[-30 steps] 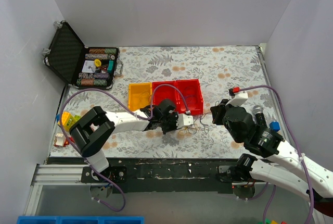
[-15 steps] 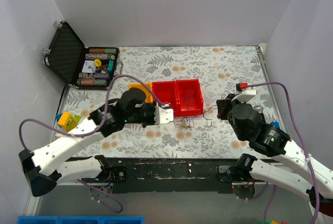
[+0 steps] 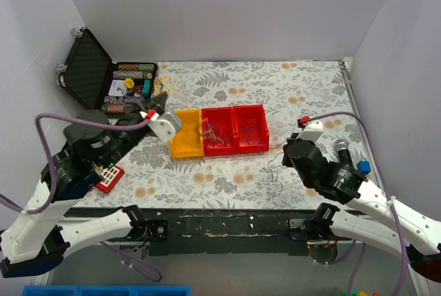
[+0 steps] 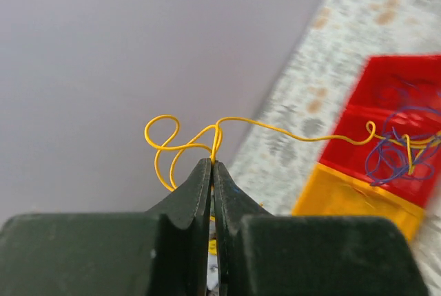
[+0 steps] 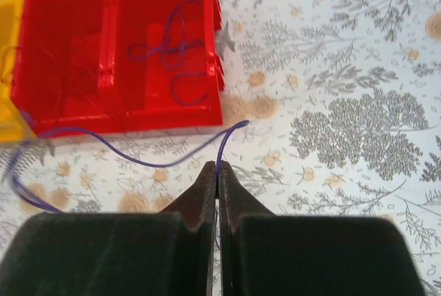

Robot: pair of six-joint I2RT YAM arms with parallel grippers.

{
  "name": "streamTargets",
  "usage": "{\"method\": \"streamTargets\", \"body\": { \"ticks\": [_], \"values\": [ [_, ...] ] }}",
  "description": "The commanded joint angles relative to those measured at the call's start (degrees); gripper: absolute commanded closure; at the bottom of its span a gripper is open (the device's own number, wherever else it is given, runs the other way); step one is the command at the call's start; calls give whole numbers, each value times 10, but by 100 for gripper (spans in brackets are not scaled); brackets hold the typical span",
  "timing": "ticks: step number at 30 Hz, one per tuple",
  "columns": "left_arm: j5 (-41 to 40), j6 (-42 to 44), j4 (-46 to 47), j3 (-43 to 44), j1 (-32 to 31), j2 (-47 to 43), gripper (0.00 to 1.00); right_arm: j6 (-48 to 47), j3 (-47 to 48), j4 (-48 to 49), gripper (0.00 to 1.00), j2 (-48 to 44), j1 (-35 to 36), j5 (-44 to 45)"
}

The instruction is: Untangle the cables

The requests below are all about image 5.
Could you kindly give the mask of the red plastic bin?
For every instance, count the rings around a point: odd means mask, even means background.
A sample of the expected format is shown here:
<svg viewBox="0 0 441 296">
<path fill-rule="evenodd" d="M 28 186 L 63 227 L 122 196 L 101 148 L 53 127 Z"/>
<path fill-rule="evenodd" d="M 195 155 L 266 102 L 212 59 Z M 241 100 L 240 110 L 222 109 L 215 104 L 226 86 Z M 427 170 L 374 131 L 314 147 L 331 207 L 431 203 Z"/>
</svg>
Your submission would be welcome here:
<svg viewBox="0 0 441 296">
<path fill-rule="evenodd" d="M 110 82 L 125 131 L 218 126 L 218 0 L 112 0 Z"/>
<path fill-rule="evenodd" d="M 115 124 L 103 93 L 110 0 L 25 0 L 10 97 L 36 133 Z"/>
</svg>

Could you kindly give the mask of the yellow plastic bin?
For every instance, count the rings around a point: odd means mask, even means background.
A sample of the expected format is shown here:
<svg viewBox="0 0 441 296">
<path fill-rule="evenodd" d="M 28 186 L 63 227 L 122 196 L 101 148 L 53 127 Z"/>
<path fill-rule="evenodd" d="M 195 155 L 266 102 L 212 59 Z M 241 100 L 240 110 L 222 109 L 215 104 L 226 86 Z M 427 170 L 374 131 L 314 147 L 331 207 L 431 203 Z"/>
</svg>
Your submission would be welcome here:
<svg viewBox="0 0 441 296">
<path fill-rule="evenodd" d="M 10 98 L 25 0 L 1 0 L 1 142 L 16 142 L 34 133 Z"/>
</svg>

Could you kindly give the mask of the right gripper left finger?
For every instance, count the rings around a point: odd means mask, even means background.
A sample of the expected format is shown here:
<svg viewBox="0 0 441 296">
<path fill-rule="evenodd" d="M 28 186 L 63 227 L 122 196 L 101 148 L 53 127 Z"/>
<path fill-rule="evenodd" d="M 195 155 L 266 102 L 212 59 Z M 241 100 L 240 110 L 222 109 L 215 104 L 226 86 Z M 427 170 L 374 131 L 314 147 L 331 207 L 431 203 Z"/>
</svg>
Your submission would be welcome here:
<svg viewBox="0 0 441 296">
<path fill-rule="evenodd" d="M 215 166 L 158 213 L 40 213 L 1 262 L 2 295 L 211 295 Z"/>
</svg>

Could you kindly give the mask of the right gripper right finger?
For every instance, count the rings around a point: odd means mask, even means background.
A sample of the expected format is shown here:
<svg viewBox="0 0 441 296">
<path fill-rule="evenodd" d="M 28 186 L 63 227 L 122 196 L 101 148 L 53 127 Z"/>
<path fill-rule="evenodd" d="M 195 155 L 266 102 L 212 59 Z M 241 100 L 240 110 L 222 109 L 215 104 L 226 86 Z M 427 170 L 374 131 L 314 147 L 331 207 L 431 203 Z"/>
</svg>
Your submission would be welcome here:
<svg viewBox="0 0 441 296">
<path fill-rule="evenodd" d="M 224 295 L 423 295 L 405 240 L 379 217 L 276 215 L 218 164 Z"/>
</svg>

